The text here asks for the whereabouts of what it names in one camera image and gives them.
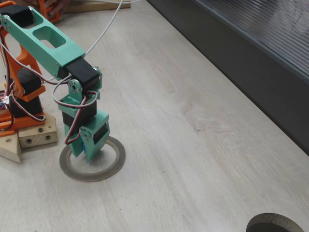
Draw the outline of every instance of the light wooden table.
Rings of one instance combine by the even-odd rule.
[[[58,26],[86,50],[112,14]],[[245,232],[265,212],[309,231],[309,157],[147,2],[121,10],[87,61],[124,167],[71,180],[62,143],[25,150],[22,165],[0,158],[0,231]],[[42,103],[63,140],[51,90]]]

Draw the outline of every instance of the circular disc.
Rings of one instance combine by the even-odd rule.
[[[59,163],[62,171],[70,178],[82,181],[82,182],[97,182],[101,180],[105,180],[108,177],[116,174],[124,165],[126,159],[126,150],[124,146],[115,138],[108,137],[106,143],[112,146],[116,152],[116,159],[112,163],[112,165],[98,173],[80,173],[77,170],[73,169],[70,162],[70,155],[72,154],[70,146],[67,145],[62,150]]]

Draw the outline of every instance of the wooden stand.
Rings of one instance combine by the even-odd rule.
[[[21,148],[58,142],[55,117],[46,113],[45,117],[44,125],[19,129],[18,137]]]
[[[0,155],[9,160],[21,163],[21,152],[17,133],[0,137]]]
[[[100,1],[72,1],[67,9],[67,13],[79,13],[88,11],[102,11],[102,10],[113,10],[117,9],[118,3],[108,3]],[[130,8],[130,3],[123,3],[121,8]]]
[[[19,129],[18,133],[0,137],[0,156],[21,163],[21,148],[57,142],[55,117],[46,113],[45,116],[44,125]]]

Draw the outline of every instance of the wooden base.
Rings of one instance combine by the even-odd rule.
[[[22,148],[51,144],[58,141],[55,117],[45,114],[44,125],[19,129],[19,142]]]
[[[0,156],[21,163],[21,152],[17,133],[0,138]]]
[[[102,11],[102,10],[113,10],[117,9],[117,3],[108,3],[100,1],[72,1],[67,9],[67,13],[79,13],[88,11]],[[123,3],[121,8],[130,8],[130,3]]]

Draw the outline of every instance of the white cable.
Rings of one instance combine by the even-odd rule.
[[[74,108],[74,109],[86,108],[86,107],[92,105],[93,103],[95,103],[95,101],[96,101],[97,98],[98,98],[98,94],[97,94],[97,92],[95,92],[95,91],[87,91],[87,93],[95,94],[95,98],[94,98],[90,103],[87,103],[87,104],[85,104],[85,105],[67,104],[67,103],[63,103],[63,102],[57,100],[57,99],[55,98],[55,91],[57,90],[57,88],[59,87],[59,85],[62,84],[62,82],[65,82],[65,81],[69,80],[70,78],[71,78],[71,76],[67,76],[67,77],[64,78],[63,80],[59,81],[58,84],[55,86],[55,88],[54,88],[54,90],[53,90],[53,98],[54,98],[55,102],[56,102],[57,104],[59,104],[59,105],[63,105],[63,106],[66,106],[66,107],[69,107],[69,108]]]
[[[82,100],[81,105],[84,105],[86,101],[87,101],[87,98],[84,98],[84,99]],[[78,109],[78,110],[77,110],[76,116],[75,116],[75,118],[74,118],[74,120],[73,120],[73,122],[72,122],[72,125],[71,125],[71,127],[70,127],[70,129],[69,129],[69,131],[68,131],[68,134],[67,134],[67,136],[66,136],[66,138],[65,138],[65,143],[66,143],[66,144],[70,144],[73,140],[77,139],[77,138],[80,136],[80,134],[81,134],[81,133],[79,132],[79,133],[77,134],[77,136],[76,136],[74,139],[69,140],[70,137],[71,137],[71,134],[72,134],[72,132],[73,132],[75,126],[76,126],[76,122],[77,122],[77,120],[78,120],[78,118],[79,118],[79,115],[80,115],[80,113],[81,113],[81,110],[82,110],[82,109]]]
[[[120,7],[122,5],[122,3],[124,2],[124,0],[121,0],[117,10],[115,11],[114,15],[112,16],[112,19],[110,20],[110,22],[108,23],[108,25],[106,26],[106,28],[104,29],[104,31],[100,34],[100,36],[97,38],[97,40],[93,43],[93,45],[91,45],[91,47],[88,49],[88,51],[86,51],[85,56],[88,55],[88,53],[92,50],[92,48],[94,48],[95,45],[97,45],[97,43],[100,41],[100,39],[102,38],[102,36],[107,32],[107,29],[110,27],[110,25],[112,24],[112,22],[114,21],[118,11],[120,10]]]
[[[7,52],[7,53],[8,53],[20,66],[22,66],[23,68],[29,70],[30,72],[33,72],[33,73],[37,74],[43,81],[45,81],[45,82],[47,82],[47,83],[49,83],[49,84],[56,85],[56,84],[59,83],[59,82],[51,82],[51,81],[45,79],[39,72],[35,71],[35,70],[32,69],[32,68],[29,68],[28,66],[24,65],[24,64],[21,63],[21,62],[19,62],[19,61],[10,53],[10,51],[3,45],[3,43],[0,42],[0,44],[1,44],[1,48],[4,48],[4,49],[6,50],[6,52]]]
[[[11,89],[12,89],[12,86],[15,84],[15,82],[14,81],[12,81],[12,83],[11,83],[11,85],[10,85],[10,87],[9,87],[9,91],[11,91]]]

